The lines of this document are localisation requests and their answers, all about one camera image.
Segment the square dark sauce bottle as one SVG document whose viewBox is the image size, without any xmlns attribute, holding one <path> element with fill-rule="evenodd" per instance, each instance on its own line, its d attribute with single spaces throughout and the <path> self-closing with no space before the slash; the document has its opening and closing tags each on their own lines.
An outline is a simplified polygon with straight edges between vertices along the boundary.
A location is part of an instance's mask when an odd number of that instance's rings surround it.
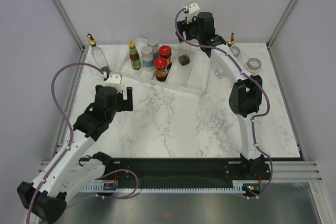
<svg viewBox="0 0 336 224">
<path fill-rule="evenodd" d="M 178 60 L 181 66 L 185 66 L 190 63 L 190 54 L 191 46 L 185 42 L 179 43 Z"/>
</svg>

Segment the green label sauce bottle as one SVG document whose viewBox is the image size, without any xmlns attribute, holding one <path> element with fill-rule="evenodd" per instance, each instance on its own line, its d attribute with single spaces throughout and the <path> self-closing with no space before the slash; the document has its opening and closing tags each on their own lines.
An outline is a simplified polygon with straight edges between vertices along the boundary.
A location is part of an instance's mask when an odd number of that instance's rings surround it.
<svg viewBox="0 0 336 224">
<path fill-rule="evenodd" d="M 130 61 L 132 68 L 134 70 L 139 70 L 141 68 L 141 60 L 139 53 L 136 49 L 135 42 L 134 41 L 129 41 L 129 55 L 130 55 Z"/>
</svg>

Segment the blue label seasoning jar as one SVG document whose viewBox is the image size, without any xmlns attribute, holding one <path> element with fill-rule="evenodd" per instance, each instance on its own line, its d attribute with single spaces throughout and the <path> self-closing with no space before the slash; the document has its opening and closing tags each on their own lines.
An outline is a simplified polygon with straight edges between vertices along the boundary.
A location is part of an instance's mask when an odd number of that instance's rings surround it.
<svg viewBox="0 0 336 224">
<path fill-rule="evenodd" d="M 149 39 L 147 41 L 147 45 L 152 48 L 153 58 L 154 59 L 158 58 L 160 56 L 158 40 L 157 39 Z"/>
</svg>

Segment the red lid sauce jar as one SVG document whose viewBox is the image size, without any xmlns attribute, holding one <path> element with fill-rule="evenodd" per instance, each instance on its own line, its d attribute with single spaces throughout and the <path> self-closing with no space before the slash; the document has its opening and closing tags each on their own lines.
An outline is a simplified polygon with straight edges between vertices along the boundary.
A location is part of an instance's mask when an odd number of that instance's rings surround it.
<svg viewBox="0 0 336 224">
<path fill-rule="evenodd" d="M 163 57 L 158 57 L 154 60 L 155 76 L 160 82 L 167 79 L 167 60 Z"/>
</svg>

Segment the blue label spice jar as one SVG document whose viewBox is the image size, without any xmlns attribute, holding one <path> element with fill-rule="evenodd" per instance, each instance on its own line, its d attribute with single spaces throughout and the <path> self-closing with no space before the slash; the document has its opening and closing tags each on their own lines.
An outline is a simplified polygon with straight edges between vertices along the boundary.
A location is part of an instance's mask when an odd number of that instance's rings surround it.
<svg viewBox="0 0 336 224">
<path fill-rule="evenodd" d="M 144 46 L 141 49 L 143 65 L 146 71 L 154 70 L 153 49 L 150 46 Z"/>
</svg>

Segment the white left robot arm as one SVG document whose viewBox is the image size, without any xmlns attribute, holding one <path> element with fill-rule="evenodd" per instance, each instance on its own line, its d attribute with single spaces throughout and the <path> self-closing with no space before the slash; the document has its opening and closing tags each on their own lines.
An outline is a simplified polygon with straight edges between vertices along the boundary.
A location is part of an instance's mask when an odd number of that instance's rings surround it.
<svg viewBox="0 0 336 224">
<path fill-rule="evenodd" d="M 113 164 L 93 158 L 74 174 L 72 168 L 82 155 L 109 128 L 116 113 L 133 110 L 133 89 L 120 85 L 95 87 L 94 101 L 70 128 L 70 139 L 32 182 L 21 182 L 18 196 L 27 209 L 26 223 L 35 215 L 45 223 L 55 223 L 68 202 L 96 178 L 110 179 Z"/>
</svg>

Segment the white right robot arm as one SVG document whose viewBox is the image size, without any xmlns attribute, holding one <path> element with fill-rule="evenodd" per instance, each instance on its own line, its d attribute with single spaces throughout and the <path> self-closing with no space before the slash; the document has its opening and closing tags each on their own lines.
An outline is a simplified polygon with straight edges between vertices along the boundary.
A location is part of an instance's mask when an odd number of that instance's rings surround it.
<svg viewBox="0 0 336 224">
<path fill-rule="evenodd" d="M 262 78 L 253 76 L 230 53 L 230 45 L 218 35 L 214 27 L 214 17 L 210 12 L 192 14 L 188 9 L 180 10 L 186 16 L 174 20 L 175 33 L 180 42 L 200 48 L 218 64 L 232 84 L 229 107 L 237 116 L 242 149 L 240 163 L 234 166 L 232 175 L 244 179 L 270 180 L 272 178 L 271 158 L 257 143 L 256 119 L 266 116 L 270 110 L 269 98 L 263 89 Z"/>
</svg>

